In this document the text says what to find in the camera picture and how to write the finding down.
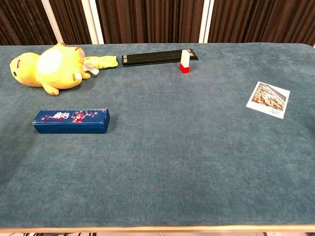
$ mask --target yellow plush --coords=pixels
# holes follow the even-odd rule
[[[29,86],[43,86],[46,92],[57,96],[59,89],[69,89],[90,78],[91,71],[115,67],[115,56],[89,57],[85,59],[84,51],[79,47],[66,47],[63,43],[48,49],[42,55],[24,53],[10,64],[13,77]]]

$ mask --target blue fabric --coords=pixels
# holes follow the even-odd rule
[[[0,228],[315,223],[314,48],[84,45],[119,66],[54,97],[9,70],[49,47],[0,47]],[[121,55],[183,48],[199,57],[189,74],[121,66]],[[257,81],[291,91],[284,119],[246,108]],[[107,134],[32,125],[42,109],[105,107]]]

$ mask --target brown curtain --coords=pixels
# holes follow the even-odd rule
[[[80,0],[49,0],[65,44],[91,44]]]
[[[56,44],[41,0],[0,0],[0,44]]]
[[[315,44],[315,0],[215,0],[208,42]]]
[[[105,43],[198,42],[203,0],[96,0]]]

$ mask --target wooden table frame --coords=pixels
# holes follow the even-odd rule
[[[231,226],[141,226],[75,228],[0,228],[0,233],[75,233],[75,232],[315,232],[315,225],[231,225]]]

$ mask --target blue rectangular box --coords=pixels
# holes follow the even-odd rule
[[[33,126],[41,134],[104,134],[109,119],[107,108],[42,110]]]

